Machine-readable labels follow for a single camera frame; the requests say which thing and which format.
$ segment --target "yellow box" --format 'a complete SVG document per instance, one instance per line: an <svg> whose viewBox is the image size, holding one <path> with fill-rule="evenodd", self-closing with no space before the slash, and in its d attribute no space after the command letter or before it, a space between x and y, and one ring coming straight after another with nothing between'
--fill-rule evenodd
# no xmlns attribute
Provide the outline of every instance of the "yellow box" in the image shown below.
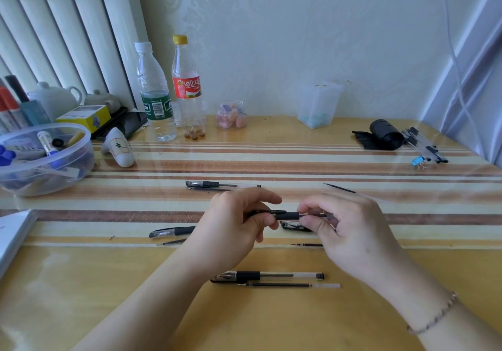
<svg viewBox="0 0 502 351"><path fill-rule="evenodd" d="M58 117L56 122L80 124L94 133L110 119L110 112L106 105L80 105Z"/></svg>

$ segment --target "teapot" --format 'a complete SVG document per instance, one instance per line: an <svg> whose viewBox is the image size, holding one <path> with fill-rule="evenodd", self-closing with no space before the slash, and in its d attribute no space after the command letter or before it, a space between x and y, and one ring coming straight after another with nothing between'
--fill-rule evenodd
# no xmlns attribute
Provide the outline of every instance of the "teapot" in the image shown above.
<svg viewBox="0 0 502 351"><path fill-rule="evenodd" d="M93 94L85 96L84 105L106 105L110 114L115 113L121 107L121 102L117 96L109 93L101 94L99 89L92 91Z"/></svg>
<svg viewBox="0 0 502 351"><path fill-rule="evenodd" d="M82 92L77 87L50 87L47 82L37 83L39 89L28 92L30 100L40 101L47 116L55 122L59 116L77 108L82 102ZM75 89L78 97L71 93Z"/></svg>

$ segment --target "plastic bottle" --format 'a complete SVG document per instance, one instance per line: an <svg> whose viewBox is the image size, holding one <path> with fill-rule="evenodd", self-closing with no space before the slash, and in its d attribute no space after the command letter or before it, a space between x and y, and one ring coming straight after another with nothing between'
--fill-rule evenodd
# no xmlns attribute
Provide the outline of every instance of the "plastic bottle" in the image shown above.
<svg viewBox="0 0 502 351"><path fill-rule="evenodd" d="M150 42L136 42L135 47L140 56L138 80L148 123L158 141L171 141L176 138L176 124L166 75L154 58Z"/></svg>
<svg viewBox="0 0 502 351"><path fill-rule="evenodd" d="M199 136L206 135L199 73L187 48L186 35L173 35L173 42L176 51L171 74L176 97L179 99L183 135L196 140Z"/></svg>

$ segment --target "desk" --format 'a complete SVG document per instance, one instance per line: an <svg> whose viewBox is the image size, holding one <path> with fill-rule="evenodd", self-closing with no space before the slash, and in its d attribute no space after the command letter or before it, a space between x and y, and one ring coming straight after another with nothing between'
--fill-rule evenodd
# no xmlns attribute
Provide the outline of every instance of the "desk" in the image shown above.
<svg viewBox="0 0 502 351"><path fill-rule="evenodd" d="M119 168L96 150L96 167L79 184L29 199L0 193L3 215L33 208L39 221L0 282L0 349L63 350L97 325L172 253L147 234L164 224L191 225L213 193L185 180L260 183L295 210L332 182L380 200L411 256L478 315L502 330L502 171L433 129L449 164L423 171L415 152L363 151L352 130L370 119L336 119L310 130L294 118L250 117L245 130L214 129L198 141L132 140L136 164ZM322 249L289 243L313 234L266 231L240 269L322 271L329 291L204 285L178 329L175 349L419 350L406 324L382 298L334 266Z"/></svg>

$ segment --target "patterned wallpaper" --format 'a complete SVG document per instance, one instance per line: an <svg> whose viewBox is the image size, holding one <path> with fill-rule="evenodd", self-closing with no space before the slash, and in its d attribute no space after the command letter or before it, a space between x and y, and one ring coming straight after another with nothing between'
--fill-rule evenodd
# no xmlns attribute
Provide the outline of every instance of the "patterned wallpaper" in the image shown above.
<svg viewBox="0 0 502 351"><path fill-rule="evenodd" d="M478 0L449 0L454 40ZM418 118L448 61L442 0L141 0L171 75L187 34L204 99L296 115L299 85L345 85L336 116Z"/></svg>

